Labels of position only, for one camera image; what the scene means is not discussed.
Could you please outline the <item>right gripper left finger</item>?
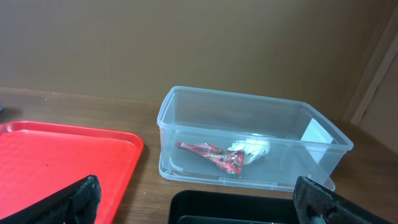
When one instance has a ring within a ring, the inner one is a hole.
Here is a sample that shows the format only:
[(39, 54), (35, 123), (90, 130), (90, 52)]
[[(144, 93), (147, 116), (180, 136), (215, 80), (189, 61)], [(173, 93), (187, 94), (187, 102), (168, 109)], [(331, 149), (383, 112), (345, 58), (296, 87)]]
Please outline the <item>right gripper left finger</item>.
[(37, 203), (1, 219), (1, 224), (94, 224), (101, 201), (97, 176), (88, 175)]

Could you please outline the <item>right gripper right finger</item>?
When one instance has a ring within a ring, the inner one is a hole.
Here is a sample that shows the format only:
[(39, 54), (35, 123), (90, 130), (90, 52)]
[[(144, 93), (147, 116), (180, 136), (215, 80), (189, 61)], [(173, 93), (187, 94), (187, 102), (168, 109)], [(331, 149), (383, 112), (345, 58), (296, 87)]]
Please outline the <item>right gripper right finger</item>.
[(389, 224), (308, 177), (298, 177), (293, 195), (300, 224)]

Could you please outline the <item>white napkin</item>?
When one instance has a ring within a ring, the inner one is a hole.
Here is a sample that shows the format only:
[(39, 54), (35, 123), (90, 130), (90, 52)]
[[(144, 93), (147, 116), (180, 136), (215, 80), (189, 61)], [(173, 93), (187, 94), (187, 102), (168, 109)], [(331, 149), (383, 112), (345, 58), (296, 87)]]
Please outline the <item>white napkin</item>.
[(270, 151), (270, 142), (260, 140), (262, 135), (252, 134), (252, 138), (237, 140), (228, 148), (230, 151), (244, 151), (244, 165), (265, 156)]

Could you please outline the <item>red snack wrapper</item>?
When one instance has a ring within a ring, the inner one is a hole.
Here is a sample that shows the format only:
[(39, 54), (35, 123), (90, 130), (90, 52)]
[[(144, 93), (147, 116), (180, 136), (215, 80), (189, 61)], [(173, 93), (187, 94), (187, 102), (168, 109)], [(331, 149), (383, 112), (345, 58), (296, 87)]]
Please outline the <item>red snack wrapper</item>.
[(222, 149), (210, 143), (187, 144), (184, 142), (177, 142), (176, 146), (215, 163), (227, 174), (235, 174), (238, 177), (241, 175), (245, 158), (245, 152), (243, 150), (234, 151)]

